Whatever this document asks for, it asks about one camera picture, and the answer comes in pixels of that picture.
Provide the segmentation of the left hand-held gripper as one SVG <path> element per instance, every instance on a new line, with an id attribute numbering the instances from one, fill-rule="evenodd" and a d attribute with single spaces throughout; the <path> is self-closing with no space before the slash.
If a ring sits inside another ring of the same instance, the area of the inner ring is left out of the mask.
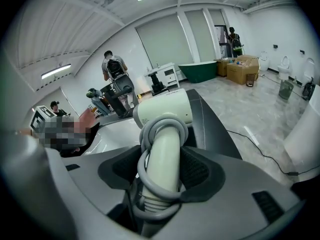
<path id="1" fill-rule="evenodd" d="M 45 105 L 37 106 L 34 109 L 34 113 L 30 121 L 30 129 L 35 135 L 42 133 L 45 124 L 56 117 L 57 115 L 49 108 L 47 108 Z"/>

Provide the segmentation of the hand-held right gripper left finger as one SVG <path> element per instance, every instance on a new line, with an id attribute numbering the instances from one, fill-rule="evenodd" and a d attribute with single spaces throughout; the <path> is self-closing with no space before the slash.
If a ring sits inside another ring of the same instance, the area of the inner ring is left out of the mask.
<path id="1" fill-rule="evenodd" d="M 62 162 L 84 196 L 103 214 L 130 209 L 130 189 L 137 175 L 141 146 L 63 158 Z"/>

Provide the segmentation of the cream white hair dryer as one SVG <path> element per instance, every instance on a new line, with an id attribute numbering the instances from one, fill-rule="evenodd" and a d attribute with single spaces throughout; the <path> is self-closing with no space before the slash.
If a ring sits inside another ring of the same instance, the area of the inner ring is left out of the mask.
<path id="1" fill-rule="evenodd" d="M 137 174 L 143 184 L 133 213 L 143 221 L 142 236 L 151 237 L 180 208 L 180 148 L 193 115 L 187 92 L 180 88 L 142 101 L 133 117 L 141 129 Z"/>

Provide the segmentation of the white sink basin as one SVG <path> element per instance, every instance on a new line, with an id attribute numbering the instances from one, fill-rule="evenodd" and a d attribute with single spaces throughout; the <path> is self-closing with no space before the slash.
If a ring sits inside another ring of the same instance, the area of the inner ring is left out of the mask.
<path id="1" fill-rule="evenodd" d="M 140 144 L 141 129 L 133 118 L 107 124 L 98 129 L 91 145 L 83 153 L 93 155 Z"/>

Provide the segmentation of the pink towel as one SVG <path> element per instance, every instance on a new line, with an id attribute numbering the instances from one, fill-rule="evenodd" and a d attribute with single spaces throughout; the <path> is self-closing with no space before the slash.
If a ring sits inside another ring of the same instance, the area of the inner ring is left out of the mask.
<path id="1" fill-rule="evenodd" d="M 87 108 L 79 117 L 79 126 L 81 128 L 91 128 L 95 122 L 96 117 L 90 108 Z"/>

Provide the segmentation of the black angular machine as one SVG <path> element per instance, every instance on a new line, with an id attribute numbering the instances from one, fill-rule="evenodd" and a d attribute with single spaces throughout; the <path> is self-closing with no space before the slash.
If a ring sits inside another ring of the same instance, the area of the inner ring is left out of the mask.
<path id="1" fill-rule="evenodd" d="M 120 97 L 133 94 L 134 85 L 127 75 L 119 76 L 100 90 L 120 119 L 133 116 L 133 108 L 125 108 Z"/>

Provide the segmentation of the white rounded fixture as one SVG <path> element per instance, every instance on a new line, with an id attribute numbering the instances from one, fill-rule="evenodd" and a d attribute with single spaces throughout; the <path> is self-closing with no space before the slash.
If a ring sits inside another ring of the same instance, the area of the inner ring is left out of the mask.
<path id="1" fill-rule="evenodd" d="M 320 86 L 316 85 L 284 148 L 302 181 L 320 175 Z"/>

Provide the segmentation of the green mesh bin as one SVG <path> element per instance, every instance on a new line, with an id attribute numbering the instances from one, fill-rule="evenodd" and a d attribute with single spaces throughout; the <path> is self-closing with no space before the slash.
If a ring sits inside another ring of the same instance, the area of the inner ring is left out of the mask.
<path id="1" fill-rule="evenodd" d="M 294 89 L 294 85 L 288 80 L 281 80 L 278 95 L 284 99 L 288 100 Z"/>

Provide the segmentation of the large cardboard box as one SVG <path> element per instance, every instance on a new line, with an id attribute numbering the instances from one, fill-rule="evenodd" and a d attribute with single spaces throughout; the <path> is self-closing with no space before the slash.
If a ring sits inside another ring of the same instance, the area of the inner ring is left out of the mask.
<path id="1" fill-rule="evenodd" d="M 247 75 L 251 77 L 248 80 L 255 82 L 260 70 L 259 60 L 256 56 L 240 55 L 234 62 L 226 65 L 227 79 L 236 84 L 244 85 L 247 83 Z"/>

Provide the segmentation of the white vanity cabinet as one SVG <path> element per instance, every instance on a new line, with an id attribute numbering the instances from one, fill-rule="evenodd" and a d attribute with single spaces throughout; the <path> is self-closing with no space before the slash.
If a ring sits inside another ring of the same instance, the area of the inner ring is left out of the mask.
<path id="1" fill-rule="evenodd" d="M 145 73 L 144 78 L 150 89 L 152 89 L 153 84 L 151 77 L 149 77 L 149 74 L 151 73 L 156 73 L 155 76 L 166 87 L 171 87 L 174 85 L 180 87 L 179 80 L 175 70 L 175 64 L 172 62 L 157 68 L 153 68 L 151 71 Z"/>

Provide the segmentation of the small cardboard box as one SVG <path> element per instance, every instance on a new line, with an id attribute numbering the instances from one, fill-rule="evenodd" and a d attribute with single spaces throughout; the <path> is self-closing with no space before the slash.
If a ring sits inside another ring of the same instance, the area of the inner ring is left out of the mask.
<path id="1" fill-rule="evenodd" d="M 236 59 L 234 57 L 226 57 L 215 59 L 217 64 L 216 74 L 221 77 L 227 76 L 227 64 L 233 63 Z"/>

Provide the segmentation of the green bathtub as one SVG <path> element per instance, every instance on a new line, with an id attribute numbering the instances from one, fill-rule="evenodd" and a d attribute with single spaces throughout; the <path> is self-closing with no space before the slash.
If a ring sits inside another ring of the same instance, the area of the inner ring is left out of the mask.
<path id="1" fill-rule="evenodd" d="M 185 77 L 193 84 L 212 80 L 217 76 L 217 62 L 205 61 L 178 65 Z"/>

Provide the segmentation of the white toilet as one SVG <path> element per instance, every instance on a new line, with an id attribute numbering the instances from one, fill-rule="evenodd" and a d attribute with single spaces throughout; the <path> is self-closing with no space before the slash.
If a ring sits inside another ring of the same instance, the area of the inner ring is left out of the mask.
<path id="1" fill-rule="evenodd" d="M 312 58 L 307 58 L 303 68 L 302 86 L 310 82 L 315 77 L 315 62 Z"/>
<path id="2" fill-rule="evenodd" d="M 269 57 L 266 51 L 262 51 L 258 57 L 259 70 L 267 71 L 269 68 Z"/>
<path id="3" fill-rule="evenodd" d="M 290 66 L 290 60 L 288 56 L 284 56 L 280 62 L 280 64 L 277 66 L 279 78 L 281 80 L 287 80 L 289 78 L 289 75 L 291 73 L 291 66 Z"/>

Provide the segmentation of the dark glass door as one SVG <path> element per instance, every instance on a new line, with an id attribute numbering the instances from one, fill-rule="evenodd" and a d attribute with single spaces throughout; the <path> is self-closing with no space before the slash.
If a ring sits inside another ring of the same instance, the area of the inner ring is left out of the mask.
<path id="1" fill-rule="evenodd" d="M 217 25 L 215 26 L 216 35 L 219 43 L 221 58 L 231 58 L 232 51 L 230 42 L 228 40 L 228 31 L 225 25 Z"/>

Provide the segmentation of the short grey roller blind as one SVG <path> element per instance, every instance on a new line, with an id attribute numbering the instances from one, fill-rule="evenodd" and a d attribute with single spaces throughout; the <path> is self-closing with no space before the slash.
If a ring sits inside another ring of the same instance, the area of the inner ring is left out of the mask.
<path id="1" fill-rule="evenodd" d="M 226 22 L 221 10 L 208 10 L 213 21 L 214 26 L 225 26 Z"/>

